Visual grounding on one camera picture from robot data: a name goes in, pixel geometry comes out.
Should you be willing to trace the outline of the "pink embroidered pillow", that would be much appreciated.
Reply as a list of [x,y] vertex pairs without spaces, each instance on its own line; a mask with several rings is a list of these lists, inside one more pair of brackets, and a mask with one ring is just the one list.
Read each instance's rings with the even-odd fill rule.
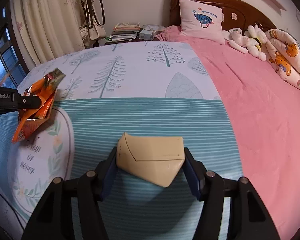
[[179,7],[182,35],[225,44],[221,8],[192,0],[179,0]]

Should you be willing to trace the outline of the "white box on nightstand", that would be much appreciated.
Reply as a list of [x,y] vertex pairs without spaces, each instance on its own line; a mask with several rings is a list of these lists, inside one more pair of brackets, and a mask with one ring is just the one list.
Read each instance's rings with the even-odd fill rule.
[[146,40],[146,41],[152,41],[156,35],[158,35],[162,31],[164,31],[165,29],[166,28],[162,25],[145,24],[141,27],[141,30],[139,32],[139,39]]

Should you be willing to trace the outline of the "tree print bed sheet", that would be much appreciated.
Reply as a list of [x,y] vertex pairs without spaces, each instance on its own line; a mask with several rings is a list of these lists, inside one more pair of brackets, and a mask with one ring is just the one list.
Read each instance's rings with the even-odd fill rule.
[[99,47],[34,68],[19,91],[60,69],[51,119],[13,143],[17,113],[0,117],[0,225],[13,239],[55,177],[78,178],[108,157],[124,133],[182,137],[194,158],[229,179],[242,164],[228,113],[189,45]]

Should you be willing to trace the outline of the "bear print rolled quilt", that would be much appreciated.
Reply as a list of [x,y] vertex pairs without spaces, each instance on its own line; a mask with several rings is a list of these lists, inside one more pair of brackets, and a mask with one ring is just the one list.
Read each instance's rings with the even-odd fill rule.
[[282,80],[300,89],[300,48],[297,41],[280,29],[266,31],[266,37],[269,62],[275,65],[275,71]]

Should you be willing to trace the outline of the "pink blanket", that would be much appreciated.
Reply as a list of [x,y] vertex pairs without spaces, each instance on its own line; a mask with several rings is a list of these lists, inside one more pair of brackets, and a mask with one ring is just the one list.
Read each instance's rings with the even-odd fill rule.
[[300,228],[300,90],[272,66],[229,45],[181,35],[168,27],[158,39],[191,45],[230,117],[243,173],[264,201],[281,239]]

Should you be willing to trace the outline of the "window metal grille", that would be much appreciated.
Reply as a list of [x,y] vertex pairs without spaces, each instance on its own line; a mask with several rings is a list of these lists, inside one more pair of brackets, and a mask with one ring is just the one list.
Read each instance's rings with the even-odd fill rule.
[[2,10],[2,16],[8,26],[0,38],[0,86],[16,89],[29,69],[17,44],[9,5]]

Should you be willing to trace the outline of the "hanging bags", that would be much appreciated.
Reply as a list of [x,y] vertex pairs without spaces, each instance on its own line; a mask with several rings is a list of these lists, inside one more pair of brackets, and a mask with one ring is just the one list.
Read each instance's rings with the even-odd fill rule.
[[103,27],[105,24],[103,1],[98,1],[101,6],[102,20],[98,19],[93,0],[81,0],[84,21],[79,29],[85,48],[98,47],[98,41],[106,37]]

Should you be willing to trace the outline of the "wooden nightstand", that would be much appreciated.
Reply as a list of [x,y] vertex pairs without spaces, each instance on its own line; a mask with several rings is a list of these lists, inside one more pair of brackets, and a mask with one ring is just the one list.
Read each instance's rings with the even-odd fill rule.
[[[110,41],[106,41],[105,39],[103,41],[105,41],[104,46],[107,46],[107,45],[116,45],[116,44],[119,44],[119,43],[129,43],[129,42],[145,42],[145,40],[141,40],[139,38],[136,38],[136,39],[133,39],[133,40],[117,41],[117,42],[110,42]],[[96,41],[93,44],[93,48],[100,47],[100,46],[101,46],[101,41]]]

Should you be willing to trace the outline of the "stack of books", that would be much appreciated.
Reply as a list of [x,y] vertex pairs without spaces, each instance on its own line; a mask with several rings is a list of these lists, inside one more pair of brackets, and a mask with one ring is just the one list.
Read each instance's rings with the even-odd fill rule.
[[131,41],[138,37],[140,23],[118,23],[106,37],[107,42]]

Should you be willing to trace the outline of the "dark wooden headboard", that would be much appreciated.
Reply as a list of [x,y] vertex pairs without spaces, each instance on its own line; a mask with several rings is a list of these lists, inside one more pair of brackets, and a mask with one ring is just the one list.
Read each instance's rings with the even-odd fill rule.
[[[260,10],[242,0],[191,0],[219,7],[223,11],[224,29],[240,27],[246,29],[250,24],[259,24],[263,31],[276,28],[276,25]],[[277,13],[287,11],[278,0],[262,0]],[[170,0],[170,25],[180,25],[179,0]]]

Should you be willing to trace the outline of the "red orange snack wrapper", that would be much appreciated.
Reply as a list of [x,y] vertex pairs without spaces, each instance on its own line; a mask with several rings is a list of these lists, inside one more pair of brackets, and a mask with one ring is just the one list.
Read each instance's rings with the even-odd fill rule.
[[56,68],[25,90],[21,96],[19,124],[12,138],[13,143],[28,139],[50,118],[57,88],[64,78],[65,74]]

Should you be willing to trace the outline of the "cream curtain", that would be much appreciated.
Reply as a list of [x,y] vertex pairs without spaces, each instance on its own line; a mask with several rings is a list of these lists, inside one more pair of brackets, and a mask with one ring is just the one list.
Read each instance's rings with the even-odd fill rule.
[[11,0],[22,46],[34,65],[85,49],[80,0]]

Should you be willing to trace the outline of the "white plush bunny toy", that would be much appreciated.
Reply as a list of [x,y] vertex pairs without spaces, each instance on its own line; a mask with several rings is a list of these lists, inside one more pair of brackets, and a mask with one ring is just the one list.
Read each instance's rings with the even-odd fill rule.
[[266,61],[266,54],[262,51],[262,46],[266,44],[268,38],[258,24],[249,25],[245,33],[239,28],[229,30],[229,45],[243,54],[250,54],[253,57]]

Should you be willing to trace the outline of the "beige paper box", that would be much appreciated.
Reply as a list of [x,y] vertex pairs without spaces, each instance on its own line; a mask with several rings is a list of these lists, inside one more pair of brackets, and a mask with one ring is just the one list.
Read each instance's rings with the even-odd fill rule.
[[137,137],[123,133],[117,143],[118,168],[169,187],[185,161],[182,137]]

